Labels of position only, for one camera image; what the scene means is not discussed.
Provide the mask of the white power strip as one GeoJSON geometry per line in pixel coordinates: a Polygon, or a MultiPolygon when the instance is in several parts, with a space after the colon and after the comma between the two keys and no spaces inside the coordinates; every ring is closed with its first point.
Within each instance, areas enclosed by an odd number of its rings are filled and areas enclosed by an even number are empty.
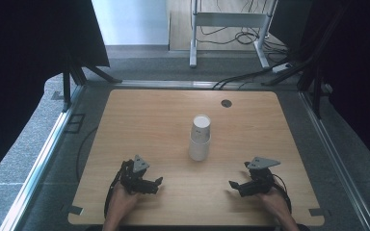
{"type": "Polygon", "coordinates": [[[284,70],[286,70],[286,69],[288,69],[290,67],[292,67],[292,65],[290,63],[279,64],[277,66],[274,66],[272,68],[272,71],[274,73],[279,73],[279,72],[284,71],[284,70]]]}

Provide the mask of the black metal stand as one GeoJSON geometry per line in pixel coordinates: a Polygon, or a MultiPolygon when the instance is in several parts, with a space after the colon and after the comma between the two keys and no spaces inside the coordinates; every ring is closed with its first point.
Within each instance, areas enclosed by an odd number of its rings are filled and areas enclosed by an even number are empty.
{"type": "Polygon", "coordinates": [[[297,89],[303,91],[308,90],[309,87],[313,87],[311,94],[311,110],[318,118],[321,117],[322,62],[327,57],[327,49],[331,38],[353,0],[330,1],[332,2],[330,17],[315,31],[312,39],[299,49],[300,52],[307,52],[306,58],[298,65],[293,66],[279,75],[276,79],[263,83],[263,86],[275,86],[301,71],[303,75],[297,83],[297,89]]]}

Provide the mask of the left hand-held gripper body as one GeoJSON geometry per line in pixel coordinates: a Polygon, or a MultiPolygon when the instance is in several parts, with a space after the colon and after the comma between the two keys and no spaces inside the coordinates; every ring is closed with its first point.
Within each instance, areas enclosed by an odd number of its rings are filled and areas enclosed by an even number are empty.
{"type": "Polygon", "coordinates": [[[120,169],[120,183],[129,193],[141,193],[142,187],[150,187],[150,181],[143,178],[148,168],[149,164],[140,155],[124,161],[120,169]]]}

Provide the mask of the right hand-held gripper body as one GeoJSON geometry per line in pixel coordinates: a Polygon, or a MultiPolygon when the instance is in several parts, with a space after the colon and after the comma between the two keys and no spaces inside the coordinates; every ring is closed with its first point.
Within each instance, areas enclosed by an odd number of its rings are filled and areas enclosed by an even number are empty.
{"type": "Polygon", "coordinates": [[[244,165],[249,170],[251,187],[255,188],[255,194],[267,193],[275,183],[270,167],[279,165],[279,161],[254,157],[250,162],[244,162],[244,165]]]}

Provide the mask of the black tripod stand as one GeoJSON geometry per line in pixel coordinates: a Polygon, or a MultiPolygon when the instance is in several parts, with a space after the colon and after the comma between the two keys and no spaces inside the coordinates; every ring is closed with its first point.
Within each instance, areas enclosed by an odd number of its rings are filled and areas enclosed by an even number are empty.
{"type": "Polygon", "coordinates": [[[120,79],[112,77],[97,66],[84,61],[82,58],[73,58],[70,55],[66,55],[65,67],[63,71],[64,112],[67,112],[71,107],[70,81],[73,80],[77,86],[84,86],[87,82],[86,75],[83,71],[84,67],[109,83],[121,83],[120,79]]]}

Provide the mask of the aluminium rail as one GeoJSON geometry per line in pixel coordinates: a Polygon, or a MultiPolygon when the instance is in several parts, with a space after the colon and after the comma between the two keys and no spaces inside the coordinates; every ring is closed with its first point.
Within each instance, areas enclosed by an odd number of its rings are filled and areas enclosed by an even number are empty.
{"type": "Polygon", "coordinates": [[[237,90],[241,84],[231,82],[222,84],[209,81],[144,81],[144,80],[123,80],[121,83],[113,83],[116,88],[130,89],[185,89],[185,90],[237,90]]]}
{"type": "Polygon", "coordinates": [[[66,129],[68,120],[71,117],[79,97],[84,90],[84,87],[77,86],[71,95],[71,103],[65,112],[61,112],[58,116],[48,138],[46,139],[40,154],[35,160],[28,176],[26,177],[20,191],[18,192],[13,205],[3,220],[0,231],[15,231],[16,226],[21,221],[34,192],[36,191],[41,177],[54,153],[57,143],[66,129]]]}
{"type": "Polygon", "coordinates": [[[309,96],[305,92],[300,91],[299,97],[304,103],[304,107],[308,113],[308,116],[327,152],[327,155],[329,156],[332,167],[334,168],[343,186],[343,189],[354,208],[363,230],[370,231],[370,209],[368,208],[363,196],[359,192],[353,177],[345,167],[322,119],[313,112],[312,103],[309,96]]]}

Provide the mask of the black curtain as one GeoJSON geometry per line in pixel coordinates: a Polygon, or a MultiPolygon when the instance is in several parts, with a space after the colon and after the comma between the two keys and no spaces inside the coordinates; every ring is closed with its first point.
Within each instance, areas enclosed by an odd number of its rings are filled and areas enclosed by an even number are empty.
{"type": "Polygon", "coordinates": [[[0,163],[68,59],[109,64],[92,0],[0,0],[0,163]]]}
{"type": "Polygon", "coordinates": [[[331,104],[370,151],[370,0],[279,0],[270,33],[303,61],[341,8],[319,66],[331,104]]]}

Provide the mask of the person's left hand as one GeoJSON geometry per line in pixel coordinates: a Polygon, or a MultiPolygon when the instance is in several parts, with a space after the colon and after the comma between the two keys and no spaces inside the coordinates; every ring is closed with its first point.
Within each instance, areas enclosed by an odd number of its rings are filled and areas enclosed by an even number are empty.
{"type": "Polygon", "coordinates": [[[129,193],[123,185],[117,183],[113,188],[107,218],[114,220],[123,219],[135,208],[138,198],[139,195],[137,193],[129,193]]]}

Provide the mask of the stack of white paper cups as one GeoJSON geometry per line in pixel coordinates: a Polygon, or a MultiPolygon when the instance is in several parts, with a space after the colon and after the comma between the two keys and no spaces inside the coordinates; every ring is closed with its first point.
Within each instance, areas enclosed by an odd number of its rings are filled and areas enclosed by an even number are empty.
{"type": "Polygon", "coordinates": [[[190,132],[189,156],[194,161],[204,161],[209,154],[211,120],[207,115],[196,115],[190,132]]]}

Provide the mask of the white metal stand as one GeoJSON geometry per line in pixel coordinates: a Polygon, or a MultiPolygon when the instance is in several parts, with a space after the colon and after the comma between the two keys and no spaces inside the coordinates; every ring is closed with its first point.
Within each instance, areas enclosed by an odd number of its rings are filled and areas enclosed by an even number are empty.
{"type": "Polygon", "coordinates": [[[257,57],[264,69],[269,63],[263,51],[265,36],[268,33],[278,0],[270,0],[270,9],[266,13],[205,13],[198,10],[198,0],[191,0],[192,37],[190,41],[190,67],[197,66],[197,27],[244,27],[259,30],[259,38],[253,45],[257,57]]]}

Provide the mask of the person's right hand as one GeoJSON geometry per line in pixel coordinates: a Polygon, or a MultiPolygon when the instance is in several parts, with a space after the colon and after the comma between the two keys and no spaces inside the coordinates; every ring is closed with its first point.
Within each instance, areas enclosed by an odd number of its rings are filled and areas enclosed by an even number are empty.
{"type": "Polygon", "coordinates": [[[259,193],[257,197],[262,202],[265,210],[280,223],[285,223],[292,218],[287,203],[277,189],[271,188],[267,193],[259,193]]]}

